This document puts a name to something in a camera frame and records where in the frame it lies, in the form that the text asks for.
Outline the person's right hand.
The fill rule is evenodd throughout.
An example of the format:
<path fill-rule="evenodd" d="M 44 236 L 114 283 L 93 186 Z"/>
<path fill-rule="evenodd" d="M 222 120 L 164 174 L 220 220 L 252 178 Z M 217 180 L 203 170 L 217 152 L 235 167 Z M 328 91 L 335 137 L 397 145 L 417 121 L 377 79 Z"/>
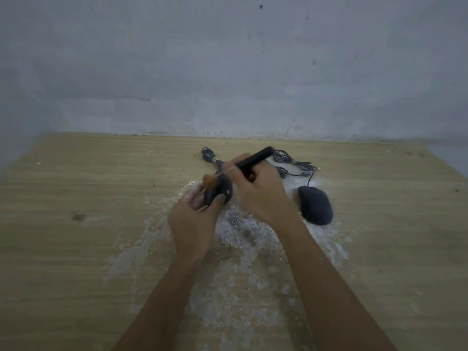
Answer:
<path fill-rule="evenodd" d="M 297 218 L 297 209 L 287 196 L 277 169 L 263 160 L 252 171 L 257 186 L 237 188 L 243 208 L 272 229 Z"/>

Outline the person's left hand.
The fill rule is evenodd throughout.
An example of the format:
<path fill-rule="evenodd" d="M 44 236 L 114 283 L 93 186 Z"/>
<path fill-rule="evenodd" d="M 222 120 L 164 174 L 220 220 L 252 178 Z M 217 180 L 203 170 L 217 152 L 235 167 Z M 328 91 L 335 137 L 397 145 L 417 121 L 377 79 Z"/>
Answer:
<path fill-rule="evenodd" d="M 167 222 L 176 255 L 186 261 L 202 261 L 212 243 L 219 216 L 206 216 L 202 183 L 190 187 L 172 207 Z"/>

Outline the black computer mouse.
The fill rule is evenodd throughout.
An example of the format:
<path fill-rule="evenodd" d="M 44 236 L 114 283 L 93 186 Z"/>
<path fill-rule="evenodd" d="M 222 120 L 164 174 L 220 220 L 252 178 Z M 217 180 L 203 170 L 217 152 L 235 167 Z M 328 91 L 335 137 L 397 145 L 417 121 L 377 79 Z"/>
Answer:
<path fill-rule="evenodd" d="M 325 226 L 329 225 L 334 212 L 327 194 L 317 188 L 300 186 L 297 190 L 302 217 L 309 223 Z"/>
<path fill-rule="evenodd" d="M 212 179 L 204 179 L 204 205 L 209 207 L 219 195 L 224 195 L 224 204 L 233 197 L 233 183 L 224 173 L 217 173 Z"/>

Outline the black-handled brush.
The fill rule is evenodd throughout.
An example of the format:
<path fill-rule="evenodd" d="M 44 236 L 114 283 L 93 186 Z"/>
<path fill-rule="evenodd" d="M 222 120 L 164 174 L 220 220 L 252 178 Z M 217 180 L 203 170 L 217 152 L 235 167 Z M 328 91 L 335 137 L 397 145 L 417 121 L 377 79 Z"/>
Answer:
<path fill-rule="evenodd" d="M 203 147 L 202 148 L 202 158 L 208 163 L 212 163 L 216 165 L 218 168 L 217 173 L 223 173 L 222 171 L 222 164 L 223 162 L 219 160 L 216 155 L 214 154 L 214 151 L 211 150 L 208 147 Z M 251 176 L 251 169 L 253 166 L 257 165 L 263 160 L 266 160 L 267 158 L 271 157 L 275 153 L 275 149 L 272 146 L 265 147 L 264 149 L 260 150 L 259 152 L 252 154 L 252 156 L 242 162 L 237 163 L 237 167 L 243 172 L 244 176 L 249 178 Z M 209 175 L 206 174 L 203 176 L 203 183 L 204 179 L 212 179 L 215 174 Z"/>

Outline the person's right forearm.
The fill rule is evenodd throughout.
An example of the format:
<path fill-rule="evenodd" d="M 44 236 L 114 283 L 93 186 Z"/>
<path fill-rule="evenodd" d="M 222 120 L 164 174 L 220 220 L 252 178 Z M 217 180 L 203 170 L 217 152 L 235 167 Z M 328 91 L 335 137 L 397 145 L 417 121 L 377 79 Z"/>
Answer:
<path fill-rule="evenodd" d="M 296 214 L 269 225 L 285 251 L 318 351 L 397 351 Z"/>

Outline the person's left forearm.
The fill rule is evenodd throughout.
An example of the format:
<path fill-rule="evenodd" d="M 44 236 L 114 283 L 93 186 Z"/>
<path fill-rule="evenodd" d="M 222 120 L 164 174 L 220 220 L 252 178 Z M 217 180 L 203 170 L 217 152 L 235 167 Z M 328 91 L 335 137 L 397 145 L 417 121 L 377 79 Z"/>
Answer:
<path fill-rule="evenodd" d="M 183 249 L 111 351 L 172 351 L 207 249 Z"/>

